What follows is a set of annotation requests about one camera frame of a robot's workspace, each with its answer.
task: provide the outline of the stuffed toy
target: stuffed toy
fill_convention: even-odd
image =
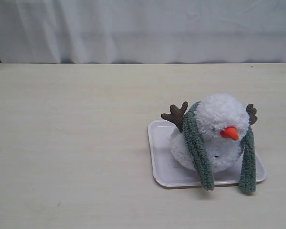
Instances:
[[[180,109],[170,106],[161,118],[176,125],[170,150],[182,166],[195,171],[205,190],[215,187],[214,173],[232,166],[241,155],[239,188],[245,194],[256,191],[256,162],[251,125],[257,121],[256,108],[246,108],[229,94],[213,94]]]

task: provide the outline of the wooden table surface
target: wooden table surface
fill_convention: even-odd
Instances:
[[[253,103],[268,178],[167,190],[147,126],[170,104]],[[286,64],[0,64],[0,229],[286,229]]]

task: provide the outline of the white tray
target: white tray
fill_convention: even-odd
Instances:
[[[181,166],[172,156],[169,149],[169,138],[176,126],[168,121],[153,121],[148,126],[149,144],[153,166],[153,176],[163,187],[201,186],[198,175]],[[256,181],[266,179],[266,171],[256,154]],[[242,166],[242,156],[230,168],[214,174],[215,185],[238,184]]]

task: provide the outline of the green knitted scarf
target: green knitted scarf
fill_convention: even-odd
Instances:
[[[213,190],[215,187],[213,172],[209,157],[204,148],[204,143],[198,131],[194,114],[199,103],[200,101],[192,105],[184,115],[183,134],[192,163],[198,173],[202,186],[205,190]],[[251,126],[249,126],[246,136],[241,140],[240,144],[244,152],[239,188],[243,193],[250,194],[256,191],[255,148]]]

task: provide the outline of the carrot nose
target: carrot nose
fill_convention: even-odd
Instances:
[[[223,138],[231,138],[231,139],[233,139],[235,141],[239,139],[238,131],[233,126],[227,127],[225,130],[222,130],[220,132],[220,135]]]

